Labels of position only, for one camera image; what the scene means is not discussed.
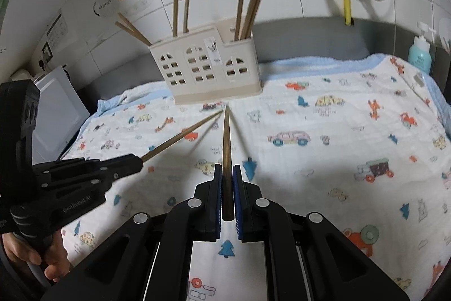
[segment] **chopstick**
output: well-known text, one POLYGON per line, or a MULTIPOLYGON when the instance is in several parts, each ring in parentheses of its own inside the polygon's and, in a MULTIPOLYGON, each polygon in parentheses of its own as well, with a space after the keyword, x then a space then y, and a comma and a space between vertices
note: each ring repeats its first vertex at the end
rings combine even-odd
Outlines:
POLYGON ((252 32, 252 26, 255 21, 255 16, 260 6, 261 0, 250 0, 247 7, 246 18, 244 19, 243 29, 241 31, 240 40, 247 39, 250 37, 252 32))
POLYGON ((235 219, 232 188, 232 150, 230 143, 230 109, 227 105, 224 114, 224 133, 222 135, 222 219, 235 219))
POLYGON ((236 23, 235 23, 235 37, 234 41, 238 41, 240 38, 240 27, 241 27, 241 14, 243 13, 243 1, 238 0, 238 9, 236 11, 236 23))
POLYGON ((185 12, 183 15, 183 33, 188 33, 188 10, 189 10, 189 0, 185 0, 185 12))
POLYGON ((174 11, 172 12, 172 36, 177 37, 177 22, 179 20, 179 0, 174 0, 174 11))
POLYGON ((171 139, 168 139, 166 142, 160 144, 153 151, 146 153, 144 156, 141 157, 141 160, 143 160, 143 162, 148 161, 149 159, 151 159, 158 153, 164 151, 166 148, 168 148, 168 147, 172 146, 174 143, 178 142, 180 139, 182 139, 186 135, 190 134, 192 131, 194 131, 197 128, 199 128, 200 126, 204 125, 207 121, 213 119, 215 116, 222 114, 222 112, 223 112, 223 110, 220 110, 220 111, 216 112, 215 114, 207 116, 205 119, 202 119, 198 123, 191 125, 189 128, 185 129, 183 132, 177 134, 176 136, 172 137, 171 139))

